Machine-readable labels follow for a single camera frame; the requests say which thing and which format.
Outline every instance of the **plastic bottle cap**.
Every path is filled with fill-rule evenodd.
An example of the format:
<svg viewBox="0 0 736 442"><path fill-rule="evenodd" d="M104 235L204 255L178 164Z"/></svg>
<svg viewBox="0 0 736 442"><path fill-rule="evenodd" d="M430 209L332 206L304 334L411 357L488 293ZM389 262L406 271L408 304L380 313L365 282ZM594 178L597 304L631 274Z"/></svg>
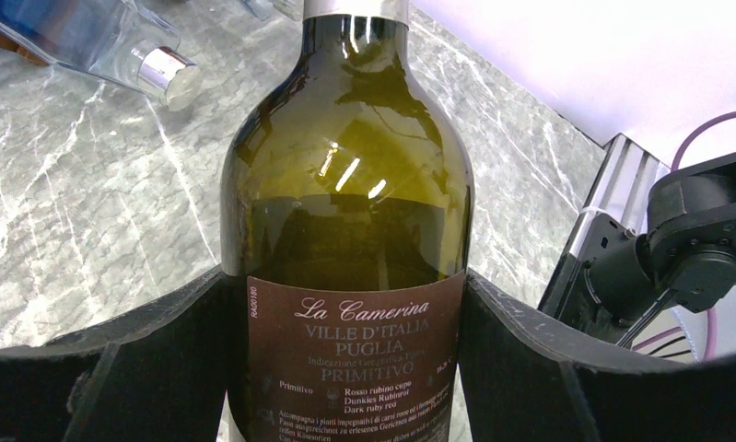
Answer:
<svg viewBox="0 0 736 442"><path fill-rule="evenodd" d="M137 84L171 111L186 108L199 94L200 68L171 48L151 51L137 74Z"/></svg>

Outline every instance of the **bottle neck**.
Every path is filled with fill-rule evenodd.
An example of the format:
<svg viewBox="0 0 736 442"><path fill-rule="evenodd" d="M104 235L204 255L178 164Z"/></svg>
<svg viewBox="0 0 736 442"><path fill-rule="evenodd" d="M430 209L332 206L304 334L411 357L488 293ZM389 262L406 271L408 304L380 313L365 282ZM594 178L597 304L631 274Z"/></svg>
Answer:
<svg viewBox="0 0 736 442"><path fill-rule="evenodd" d="M407 63L409 0L306 0L301 61L378 72Z"/></svg>

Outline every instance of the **wine bottle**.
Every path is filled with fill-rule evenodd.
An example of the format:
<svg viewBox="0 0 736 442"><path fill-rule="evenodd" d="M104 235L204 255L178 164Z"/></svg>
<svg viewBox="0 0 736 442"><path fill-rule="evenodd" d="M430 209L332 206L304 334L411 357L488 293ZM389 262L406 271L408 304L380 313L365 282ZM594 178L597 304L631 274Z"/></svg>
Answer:
<svg viewBox="0 0 736 442"><path fill-rule="evenodd" d="M306 0L297 64L229 146L228 397L251 442L448 439L473 174L408 17Z"/></svg>

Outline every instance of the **wine label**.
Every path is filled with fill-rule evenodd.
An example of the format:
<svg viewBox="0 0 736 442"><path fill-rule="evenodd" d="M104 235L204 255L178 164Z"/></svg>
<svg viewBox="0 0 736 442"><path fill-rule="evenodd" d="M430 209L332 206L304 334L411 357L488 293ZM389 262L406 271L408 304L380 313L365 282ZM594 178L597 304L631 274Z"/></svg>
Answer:
<svg viewBox="0 0 736 442"><path fill-rule="evenodd" d="M249 277L253 440L448 440L464 280L328 292Z"/></svg>
<svg viewBox="0 0 736 442"><path fill-rule="evenodd" d="M358 17L380 17L408 25L410 0L305 0L303 19L344 14Z"/></svg>

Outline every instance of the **gray marble surface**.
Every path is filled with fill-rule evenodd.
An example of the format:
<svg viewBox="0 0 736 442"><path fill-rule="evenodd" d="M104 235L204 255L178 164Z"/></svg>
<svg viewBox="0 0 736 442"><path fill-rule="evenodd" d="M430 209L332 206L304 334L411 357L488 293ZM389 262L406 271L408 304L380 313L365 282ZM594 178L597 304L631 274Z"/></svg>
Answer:
<svg viewBox="0 0 736 442"><path fill-rule="evenodd" d="M262 23L235 0L145 3L204 69L187 110L0 51L0 347L107 320L219 260L223 156L296 61L300 25L280 13ZM535 305L603 152L429 17L412 17L415 75L473 162L470 264ZM470 440L461 392L451 431Z"/></svg>

